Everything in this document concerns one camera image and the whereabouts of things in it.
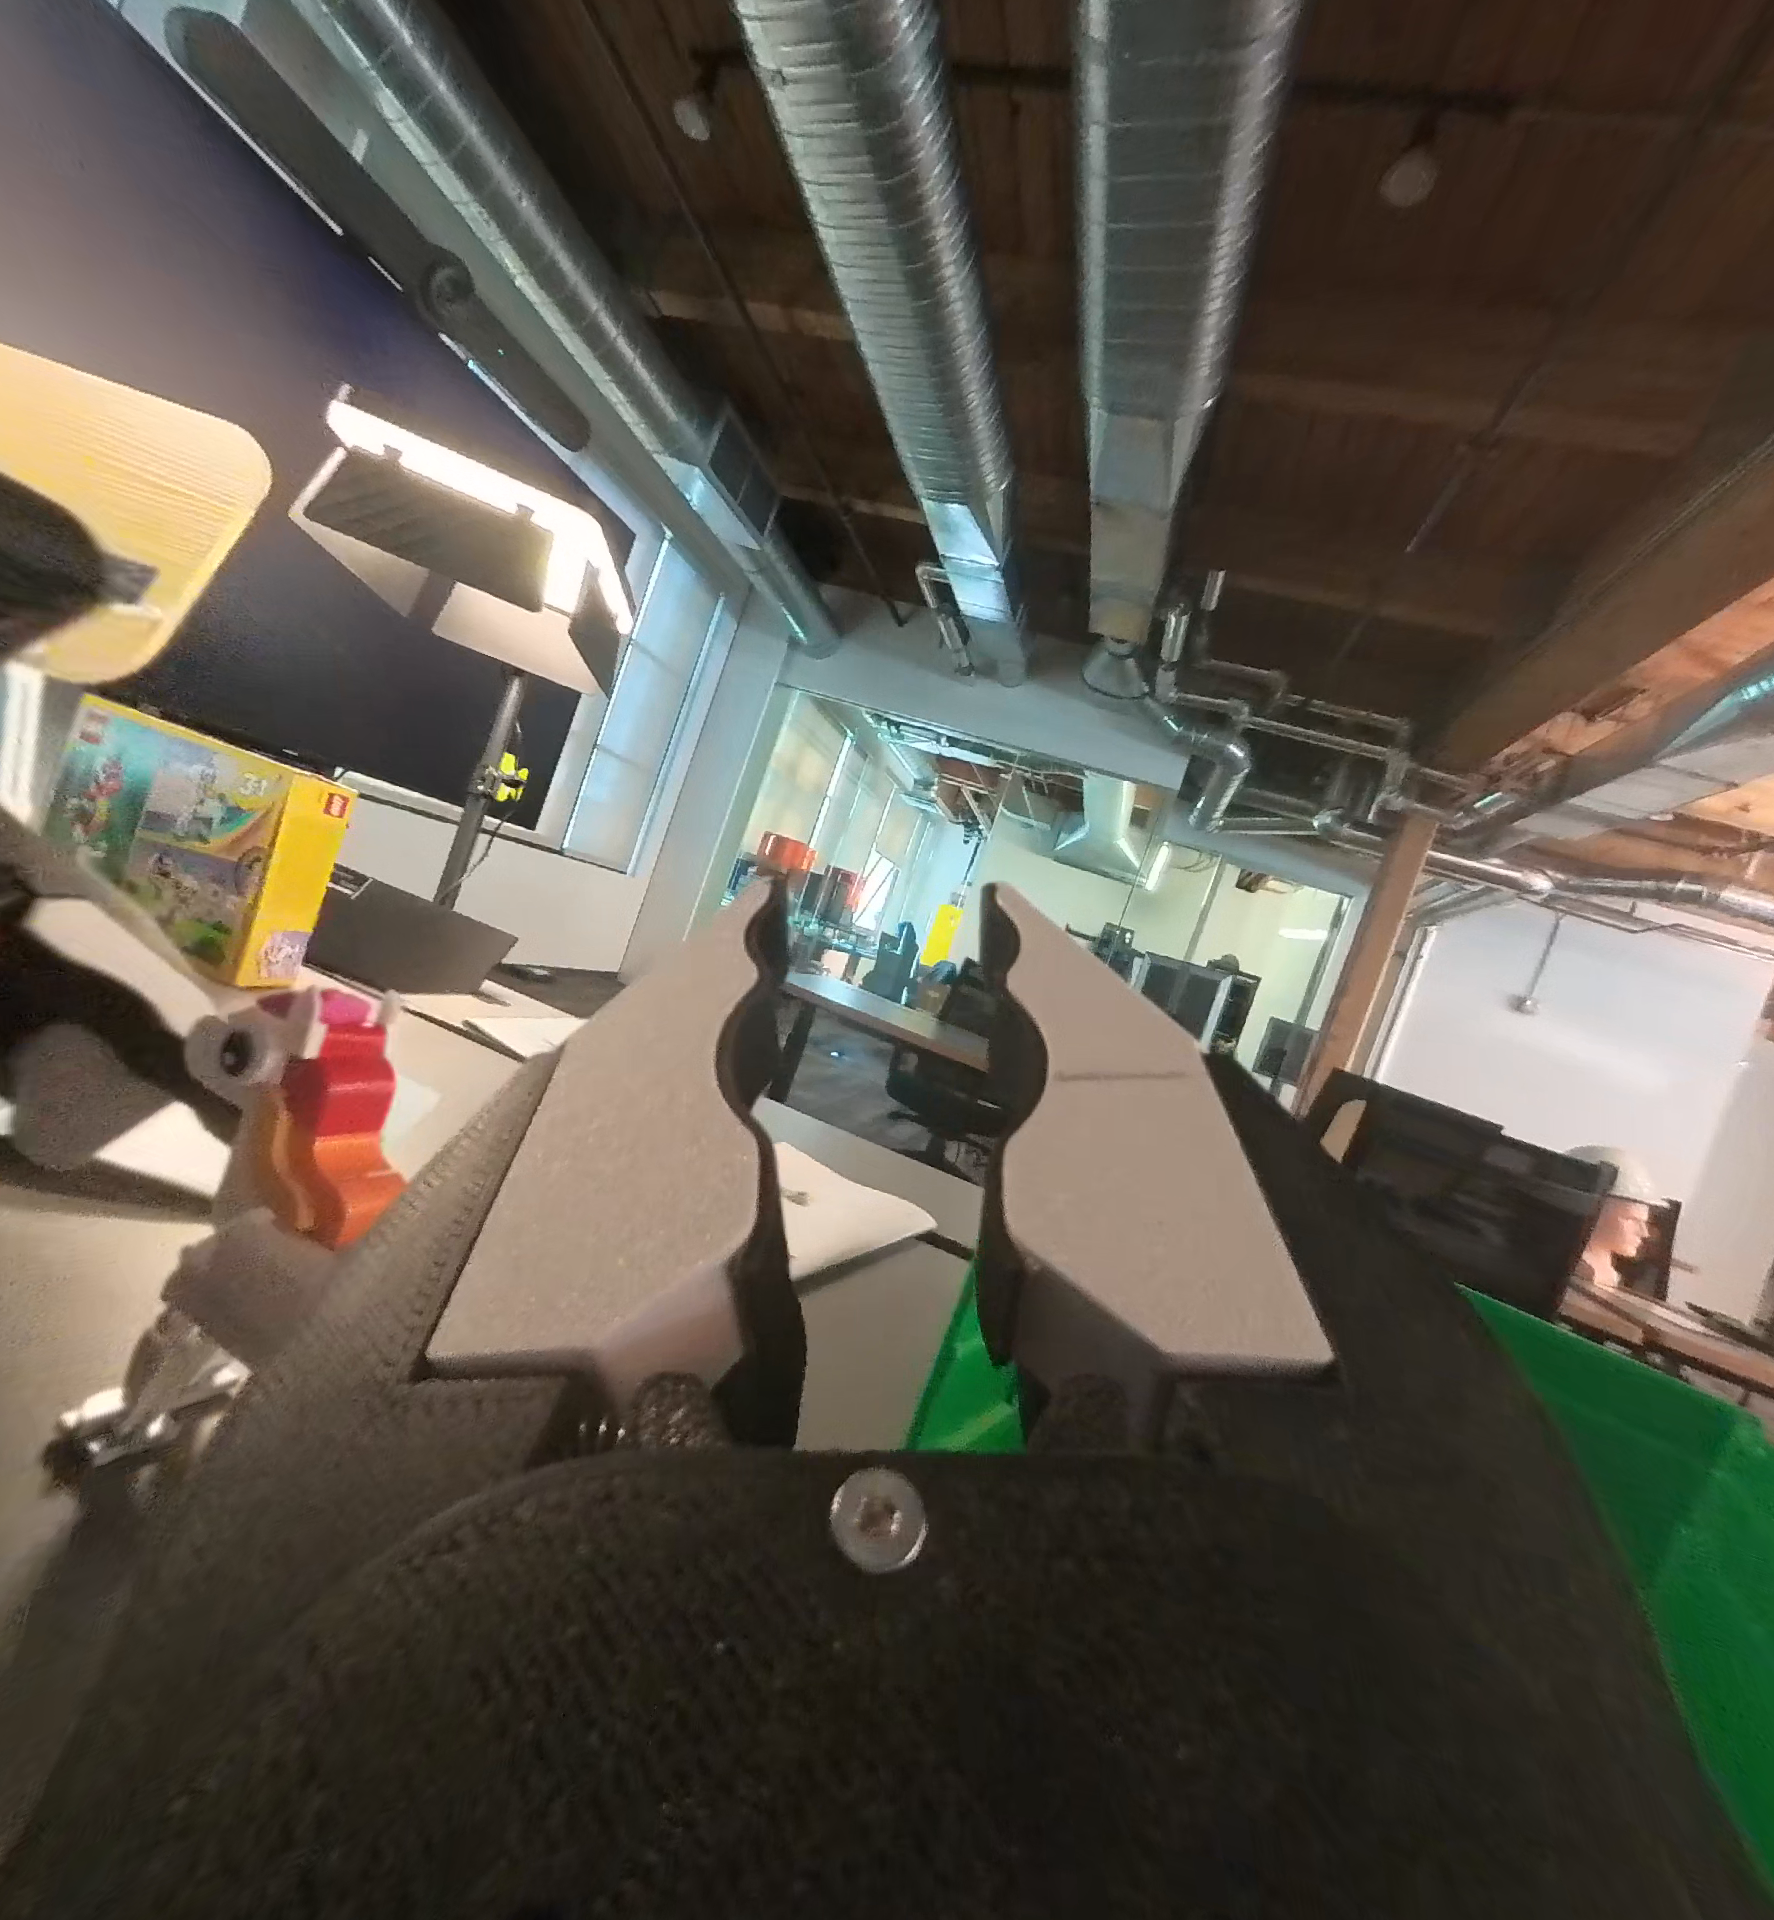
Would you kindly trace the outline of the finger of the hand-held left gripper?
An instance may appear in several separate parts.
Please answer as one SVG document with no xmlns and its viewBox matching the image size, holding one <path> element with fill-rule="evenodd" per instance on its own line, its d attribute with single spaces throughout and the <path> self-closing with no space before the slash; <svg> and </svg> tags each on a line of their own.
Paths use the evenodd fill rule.
<svg viewBox="0 0 1774 1920">
<path fill-rule="evenodd" d="M 13 1140 L 48 1172 L 220 1176 L 234 1108 L 183 1075 L 161 1085 L 86 1030 L 47 1030 L 13 1050 Z"/>
<path fill-rule="evenodd" d="M 17 937 L 30 1001 L 18 1052 L 73 1033 L 129 1059 L 186 1059 L 216 1016 L 210 983 L 129 902 L 32 898 Z"/>
</svg>

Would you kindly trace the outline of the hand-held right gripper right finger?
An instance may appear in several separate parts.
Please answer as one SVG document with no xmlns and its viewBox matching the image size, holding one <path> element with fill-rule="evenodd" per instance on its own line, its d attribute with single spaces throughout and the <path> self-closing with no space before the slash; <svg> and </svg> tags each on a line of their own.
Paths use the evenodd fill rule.
<svg viewBox="0 0 1774 1920">
<path fill-rule="evenodd" d="M 979 895 L 1001 1116 L 975 1256 L 1033 1380 L 1314 1380 L 1335 1350 L 1203 1050 L 1007 883 Z"/>
</svg>

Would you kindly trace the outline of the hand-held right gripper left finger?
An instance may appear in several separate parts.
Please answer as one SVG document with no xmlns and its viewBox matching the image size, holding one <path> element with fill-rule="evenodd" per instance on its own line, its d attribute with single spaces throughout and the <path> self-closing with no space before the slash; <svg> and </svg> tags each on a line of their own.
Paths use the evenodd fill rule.
<svg viewBox="0 0 1774 1920">
<path fill-rule="evenodd" d="M 750 883 L 568 1038 L 434 1370 L 800 1370 L 774 1147 L 784 884 Z"/>
</svg>

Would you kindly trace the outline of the white lego unicorn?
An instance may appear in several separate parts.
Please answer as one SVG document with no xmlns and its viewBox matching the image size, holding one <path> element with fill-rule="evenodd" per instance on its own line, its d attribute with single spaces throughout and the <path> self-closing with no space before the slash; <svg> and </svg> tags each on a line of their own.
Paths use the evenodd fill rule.
<svg viewBox="0 0 1774 1920">
<path fill-rule="evenodd" d="M 58 1414 L 42 1452 L 54 1484 L 176 1452 L 292 1341 L 400 1197 L 384 1145 L 394 1012 L 394 996 L 305 988 L 191 1026 L 191 1077 L 236 1121 L 210 1229 L 182 1248 L 123 1384 Z"/>
</svg>

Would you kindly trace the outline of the yellow lego set box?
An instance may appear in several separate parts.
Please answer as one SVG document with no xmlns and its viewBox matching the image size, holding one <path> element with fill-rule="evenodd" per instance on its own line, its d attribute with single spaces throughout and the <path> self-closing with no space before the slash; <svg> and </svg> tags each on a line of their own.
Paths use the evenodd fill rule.
<svg viewBox="0 0 1774 1920">
<path fill-rule="evenodd" d="M 45 841 L 131 899 L 208 980 L 299 985 L 357 794 L 84 694 Z"/>
</svg>

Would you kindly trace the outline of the white booklet with yellow picture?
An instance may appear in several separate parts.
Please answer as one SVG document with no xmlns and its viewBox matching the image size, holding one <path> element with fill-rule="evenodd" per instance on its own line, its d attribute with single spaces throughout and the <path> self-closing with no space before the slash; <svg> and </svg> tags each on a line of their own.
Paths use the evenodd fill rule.
<svg viewBox="0 0 1774 1920">
<path fill-rule="evenodd" d="M 856 1184 L 793 1142 L 774 1140 L 774 1164 L 786 1268 L 794 1285 L 935 1230 L 934 1217 L 924 1209 L 892 1191 Z"/>
</svg>

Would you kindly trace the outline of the black computer monitor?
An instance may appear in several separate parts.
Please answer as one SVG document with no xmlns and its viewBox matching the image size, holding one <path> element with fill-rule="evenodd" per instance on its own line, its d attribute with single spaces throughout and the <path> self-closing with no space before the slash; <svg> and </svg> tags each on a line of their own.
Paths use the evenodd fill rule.
<svg viewBox="0 0 1774 1920">
<path fill-rule="evenodd" d="M 1458 1284 L 1540 1320 L 1559 1316 L 1611 1197 L 1611 1164 L 1513 1139 L 1491 1121 L 1348 1071 L 1325 1077 L 1303 1121 Z"/>
</svg>

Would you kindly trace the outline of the black laptop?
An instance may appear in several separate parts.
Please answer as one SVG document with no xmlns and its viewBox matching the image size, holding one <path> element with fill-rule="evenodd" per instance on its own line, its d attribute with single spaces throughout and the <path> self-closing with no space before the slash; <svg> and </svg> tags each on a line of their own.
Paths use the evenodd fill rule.
<svg viewBox="0 0 1774 1920">
<path fill-rule="evenodd" d="M 332 866 L 305 962 L 372 993 L 475 996 L 514 935 Z"/>
</svg>

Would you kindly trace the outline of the pale yellow square panel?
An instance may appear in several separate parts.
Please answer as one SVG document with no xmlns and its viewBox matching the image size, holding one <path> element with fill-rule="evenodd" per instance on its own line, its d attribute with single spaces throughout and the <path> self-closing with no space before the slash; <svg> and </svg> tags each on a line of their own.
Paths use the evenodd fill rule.
<svg viewBox="0 0 1774 1920">
<path fill-rule="evenodd" d="M 0 474 L 68 510 L 117 578 L 114 600 L 30 652 L 63 684 L 154 663 L 269 496 L 238 425 L 0 341 Z"/>
</svg>

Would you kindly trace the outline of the mannequin head with cap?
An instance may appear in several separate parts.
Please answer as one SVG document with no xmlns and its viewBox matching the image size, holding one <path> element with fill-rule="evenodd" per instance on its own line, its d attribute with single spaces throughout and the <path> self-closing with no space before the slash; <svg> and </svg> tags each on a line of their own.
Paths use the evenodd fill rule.
<svg viewBox="0 0 1774 1920">
<path fill-rule="evenodd" d="M 1611 1172 L 1570 1284 L 1664 1305 L 1680 1201 L 1667 1197 L 1637 1155 L 1622 1145 L 1580 1142 L 1568 1147 L 1568 1155 Z"/>
</svg>

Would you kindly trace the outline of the studio light panel with stand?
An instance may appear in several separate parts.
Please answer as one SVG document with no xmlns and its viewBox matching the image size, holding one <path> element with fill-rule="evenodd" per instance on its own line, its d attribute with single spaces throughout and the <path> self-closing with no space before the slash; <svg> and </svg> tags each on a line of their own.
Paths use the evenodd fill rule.
<svg viewBox="0 0 1774 1920">
<path fill-rule="evenodd" d="M 474 772 L 512 753 L 533 684 L 611 692 L 638 600 L 598 505 L 442 443 L 398 402 L 341 384 L 332 451 L 291 516 L 413 626 L 490 661 L 500 691 L 434 899 L 457 907 L 488 807 Z"/>
</svg>

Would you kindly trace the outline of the green plastic bin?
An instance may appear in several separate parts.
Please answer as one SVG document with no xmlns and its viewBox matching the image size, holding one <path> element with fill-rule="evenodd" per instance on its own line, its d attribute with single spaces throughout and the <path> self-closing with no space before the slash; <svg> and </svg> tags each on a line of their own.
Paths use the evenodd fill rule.
<svg viewBox="0 0 1774 1920">
<path fill-rule="evenodd" d="M 1464 1915 L 1774 1915 L 1774 1439 L 1430 1268 L 1309 1281 L 1342 1362 L 1312 1426 L 1182 1396 L 1177 1444 L 1295 1475 L 1424 1564 L 1605 1758 L 1606 1832 Z"/>
</svg>

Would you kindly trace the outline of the black video bar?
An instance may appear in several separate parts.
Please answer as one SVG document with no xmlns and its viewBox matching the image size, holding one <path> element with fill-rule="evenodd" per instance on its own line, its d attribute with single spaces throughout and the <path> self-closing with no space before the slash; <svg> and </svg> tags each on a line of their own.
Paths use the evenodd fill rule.
<svg viewBox="0 0 1774 1920">
<path fill-rule="evenodd" d="M 484 298 L 468 264 L 374 179 L 354 135 L 332 131 L 242 25 L 193 3 L 170 5 L 172 57 L 357 251 L 394 279 L 439 332 L 536 432 L 568 454 L 588 443 L 581 406 Z"/>
</svg>

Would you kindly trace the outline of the large dark wall screen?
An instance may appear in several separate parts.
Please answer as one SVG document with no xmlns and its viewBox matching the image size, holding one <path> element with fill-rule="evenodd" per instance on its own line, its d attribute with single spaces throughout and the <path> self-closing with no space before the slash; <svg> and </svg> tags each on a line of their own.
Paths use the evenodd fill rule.
<svg viewBox="0 0 1774 1920">
<path fill-rule="evenodd" d="M 503 675 L 292 521 L 334 447 L 326 404 L 351 384 L 596 503 L 105 3 L 0 1 L 0 341 L 229 418 L 274 467 L 178 633 L 111 698 L 463 801 Z"/>
</svg>

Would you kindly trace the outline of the silver ventilation duct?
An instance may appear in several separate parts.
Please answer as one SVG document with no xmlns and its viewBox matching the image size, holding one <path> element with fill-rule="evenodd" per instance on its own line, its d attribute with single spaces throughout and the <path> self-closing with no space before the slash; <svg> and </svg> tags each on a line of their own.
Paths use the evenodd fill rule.
<svg viewBox="0 0 1774 1920">
<path fill-rule="evenodd" d="M 839 626 L 778 532 L 778 490 L 740 416 L 676 367 L 446 13 L 422 1 L 300 1 L 299 11 L 618 418 L 696 474 L 744 535 L 752 580 L 793 641 L 831 653 Z"/>
<path fill-rule="evenodd" d="M 957 675 L 1027 675 L 1015 462 L 940 7 L 736 1 L 734 13 L 958 630 Z"/>
<path fill-rule="evenodd" d="M 1155 620 L 1226 380 L 1295 53 L 1298 1 L 1084 1 L 1074 268 L 1090 626 Z"/>
</svg>

